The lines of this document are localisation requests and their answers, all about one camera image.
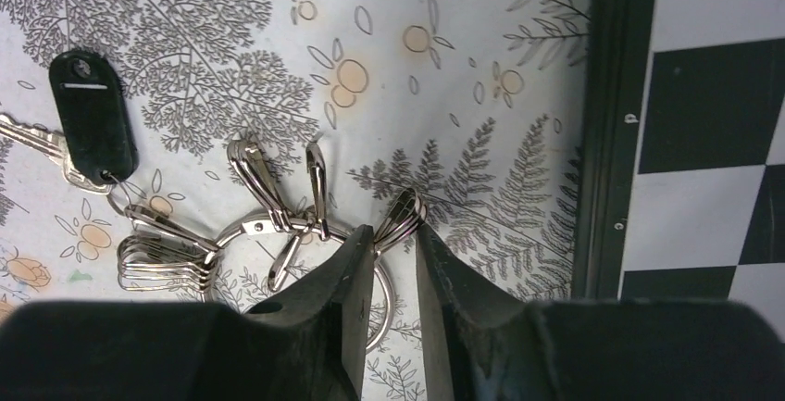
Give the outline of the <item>silver key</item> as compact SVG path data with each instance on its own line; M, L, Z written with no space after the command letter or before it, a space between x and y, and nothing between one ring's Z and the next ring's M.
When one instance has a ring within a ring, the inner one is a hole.
M49 158L61 168L62 176L69 184L92 194L107 195L112 191L112 185L92 182L75 168L61 132L49 131L41 124L20 123L9 114L2 113L1 133Z

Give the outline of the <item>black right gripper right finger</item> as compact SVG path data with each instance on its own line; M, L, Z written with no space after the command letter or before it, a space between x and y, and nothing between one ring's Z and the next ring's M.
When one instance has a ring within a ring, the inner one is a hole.
M779 338L730 301L516 299L417 229L431 400L780 400Z

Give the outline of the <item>black key tag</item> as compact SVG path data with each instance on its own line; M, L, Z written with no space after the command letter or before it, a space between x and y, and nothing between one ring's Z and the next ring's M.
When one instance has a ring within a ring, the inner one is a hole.
M95 184L126 181L139 156L111 64L94 52L73 49L54 57L48 78L75 170Z

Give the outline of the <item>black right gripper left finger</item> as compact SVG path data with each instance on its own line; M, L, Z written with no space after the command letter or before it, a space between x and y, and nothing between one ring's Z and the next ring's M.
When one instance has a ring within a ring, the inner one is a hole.
M357 227L285 290L219 303L50 301L1 325L5 400L357 400L373 289Z

